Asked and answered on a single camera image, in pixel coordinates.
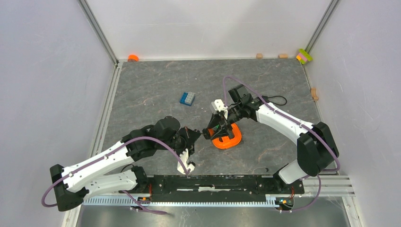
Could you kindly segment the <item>orange black padlock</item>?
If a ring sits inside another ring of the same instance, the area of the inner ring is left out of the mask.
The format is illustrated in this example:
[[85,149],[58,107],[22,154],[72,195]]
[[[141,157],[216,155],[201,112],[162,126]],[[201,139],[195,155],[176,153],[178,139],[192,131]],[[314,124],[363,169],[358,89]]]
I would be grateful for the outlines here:
[[202,130],[203,136],[206,140],[213,140],[215,139],[216,130],[214,128],[208,129],[205,128]]

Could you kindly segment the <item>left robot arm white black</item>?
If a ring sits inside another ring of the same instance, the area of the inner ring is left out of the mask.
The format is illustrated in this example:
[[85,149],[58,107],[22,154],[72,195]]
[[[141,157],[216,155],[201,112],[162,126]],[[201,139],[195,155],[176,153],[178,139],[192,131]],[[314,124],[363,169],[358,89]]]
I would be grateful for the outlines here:
[[181,127],[176,118],[167,116],[155,124],[131,131],[107,150],[85,161],[67,167],[53,165],[50,167],[52,185],[45,194],[53,190],[54,206],[58,211],[68,211],[84,200],[105,193],[133,189],[144,192],[148,179],[142,167],[133,166],[112,175],[110,171],[151,157],[158,150],[168,150],[177,159],[178,171],[187,175],[195,168],[188,158],[194,153],[200,136],[201,131]]

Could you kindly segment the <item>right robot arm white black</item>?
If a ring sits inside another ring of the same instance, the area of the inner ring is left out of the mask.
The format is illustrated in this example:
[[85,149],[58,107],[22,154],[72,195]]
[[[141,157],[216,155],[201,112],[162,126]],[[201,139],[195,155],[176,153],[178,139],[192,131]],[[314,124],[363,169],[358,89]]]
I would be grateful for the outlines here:
[[296,160],[274,174],[273,187],[279,193],[287,192],[292,183],[305,176],[317,176],[333,162],[339,152],[329,126],[323,122],[313,124],[281,111],[267,96],[252,97],[244,85],[238,85],[229,94],[233,104],[226,106],[221,99],[211,103],[210,122],[203,129],[205,139],[214,144],[233,145],[234,124],[243,118],[267,125],[289,138],[296,145]]

